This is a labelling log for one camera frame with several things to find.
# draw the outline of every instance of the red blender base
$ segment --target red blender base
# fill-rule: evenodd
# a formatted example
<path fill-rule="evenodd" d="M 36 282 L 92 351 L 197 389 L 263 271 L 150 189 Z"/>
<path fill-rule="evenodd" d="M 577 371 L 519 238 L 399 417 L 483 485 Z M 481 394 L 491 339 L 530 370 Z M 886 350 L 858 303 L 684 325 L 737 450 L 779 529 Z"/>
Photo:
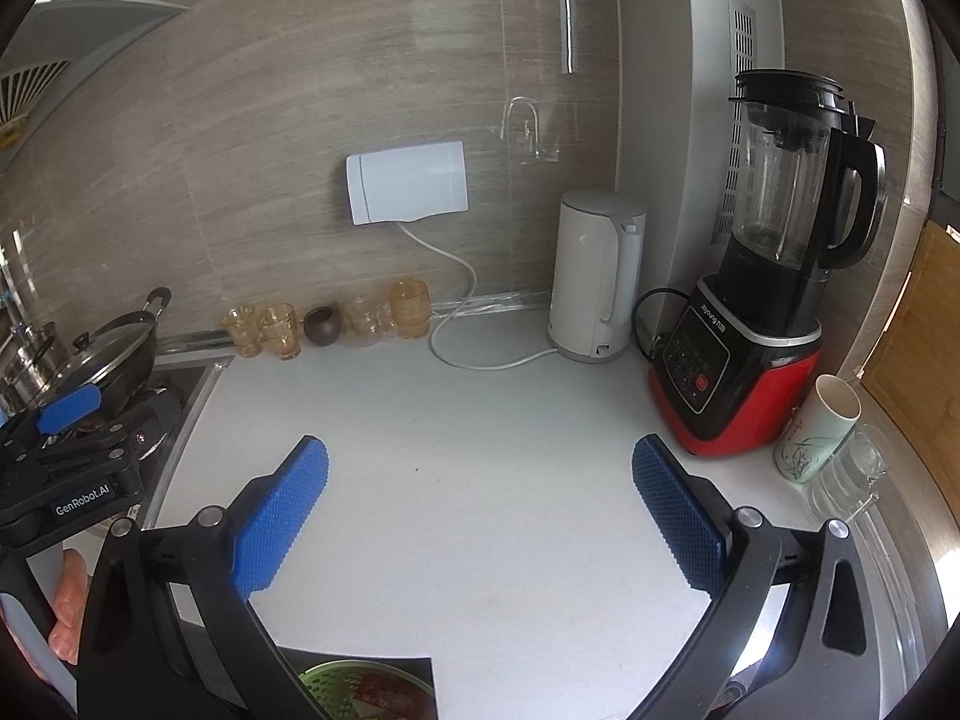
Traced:
<path fill-rule="evenodd" d="M 772 442 L 784 429 L 820 355 L 818 350 L 803 360 L 765 370 L 747 395 L 730 424 L 715 439 L 704 442 L 690 433 L 667 399 L 653 367 L 647 373 L 656 408 L 683 448 L 694 455 L 723 457 L 749 452 Z"/>

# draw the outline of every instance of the stainless steel pot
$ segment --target stainless steel pot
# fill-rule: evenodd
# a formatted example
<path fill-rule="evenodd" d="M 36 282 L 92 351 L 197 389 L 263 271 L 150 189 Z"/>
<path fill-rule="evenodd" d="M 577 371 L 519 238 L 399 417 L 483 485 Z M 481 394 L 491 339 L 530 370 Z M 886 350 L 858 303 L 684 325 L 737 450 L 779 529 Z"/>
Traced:
<path fill-rule="evenodd" d="M 53 322 L 12 336 L 3 351 L 7 362 L 0 372 L 0 407 L 8 415 L 42 399 L 70 359 Z"/>

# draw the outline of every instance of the blender lid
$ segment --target blender lid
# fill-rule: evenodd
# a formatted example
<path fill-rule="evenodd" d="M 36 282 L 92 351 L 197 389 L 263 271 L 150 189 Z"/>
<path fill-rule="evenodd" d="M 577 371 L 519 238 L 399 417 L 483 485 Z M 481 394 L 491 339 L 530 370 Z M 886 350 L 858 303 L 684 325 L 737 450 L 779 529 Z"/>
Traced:
<path fill-rule="evenodd" d="M 843 87 L 832 79 L 796 70 L 747 70 L 736 76 L 737 103 L 762 103 L 810 114 L 847 114 Z"/>

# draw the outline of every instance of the power cord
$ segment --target power cord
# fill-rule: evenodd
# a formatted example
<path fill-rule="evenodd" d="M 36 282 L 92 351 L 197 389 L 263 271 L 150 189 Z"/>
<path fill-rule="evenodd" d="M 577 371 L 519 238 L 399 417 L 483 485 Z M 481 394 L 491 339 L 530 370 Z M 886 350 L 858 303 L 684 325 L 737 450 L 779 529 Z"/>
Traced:
<path fill-rule="evenodd" d="M 656 345 L 656 337 L 650 343 L 650 350 L 643 348 L 643 344 L 640 343 L 640 336 L 637 336 L 637 311 L 640 310 L 640 306 L 643 304 L 643 301 L 647 298 L 652 298 L 654 295 L 677 295 L 678 298 L 683 298 L 684 300 L 690 300 L 690 295 L 687 293 L 682 293 L 680 290 L 675 290 L 673 287 L 658 287 L 656 290 L 650 290 L 647 293 L 643 293 L 637 298 L 637 302 L 634 303 L 634 309 L 630 312 L 630 338 L 637 345 L 637 349 L 640 350 L 647 362 L 654 362 L 653 355 L 650 353 L 653 351 L 654 346 Z"/>
<path fill-rule="evenodd" d="M 467 296 L 457 304 L 457 307 L 454 308 L 453 311 L 440 320 L 437 326 L 434 327 L 430 332 L 430 337 L 427 339 L 427 343 L 430 346 L 430 352 L 434 357 L 440 360 L 440 362 L 445 362 L 447 365 L 450 365 L 450 367 L 459 367 L 461 370 L 507 370 L 508 368 L 517 367 L 518 365 L 525 365 L 527 362 L 538 360 L 540 357 L 546 357 L 548 354 L 554 354 L 556 352 L 555 348 L 551 347 L 549 349 L 544 349 L 544 351 L 536 352 L 536 354 L 531 354 L 528 357 L 521 358 L 520 360 L 504 362 L 503 365 L 466 365 L 464 362 L 453 362 L 453 360 L 448 360 L 446 357 L 443 357 L 443 355 L 437 351 L 437 334 L 443 329 L 445 324 L 450 321 L 450 319 L 453 319 L 453 317 L 456 317 L 457 314 L 462 311 L 464 306 L 466 306 L 469 300 L 473 297 L 473 293 L 475 293 L 477 289 L 477 271 L 474 271 L 473 266 L 469 264 L 467 260 L 458 257 L 456 254 L 451 254 L 449 251 L 443 251 L 441 248 L 437 248 L 435 245 L 431 245 L 428 242 L 416 237 L 416 235 L 407 229 L 406 225 L 402 223 L 402 221 L 397 222 L 397 227 L 403 230 L 403 232 L 405 232 L 408 236 L 410 236 L 410 238 L 412 238 L 422 247 L 426 247 L 430 251 L 442 255 L 449 260 L 453 260 L 455 263 L 459 263 L 466 268 L 470 274 L 470 288 L 467 290 Z"/>

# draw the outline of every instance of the wall vent grille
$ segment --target wall vent grille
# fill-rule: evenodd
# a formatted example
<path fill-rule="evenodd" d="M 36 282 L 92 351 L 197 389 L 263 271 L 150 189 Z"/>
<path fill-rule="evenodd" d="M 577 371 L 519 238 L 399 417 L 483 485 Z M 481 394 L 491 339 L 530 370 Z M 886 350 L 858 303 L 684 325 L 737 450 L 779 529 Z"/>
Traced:
<path fill-rule="evenodd" d="M 754 60 L 757 56 L 757 33 L 754 25 L 757 22 L 757 12 L 754 9 L 730 2 L 730 95 L 736 95 L 736 76 L 745 70 L 754 69 Z M 717 212 L 713 220 L 712 244 L 726 242 L 733 229 L 733 208 L 736 206 L 736 185 L 740 178 L 741 158 L 741 109 L 740 103 L 733 103 L 733 126 L 731 127 L 730 156 L 727 160 L 727 169 L 723 187 L 720 191 L 720 201 L 717 203 Z"/>

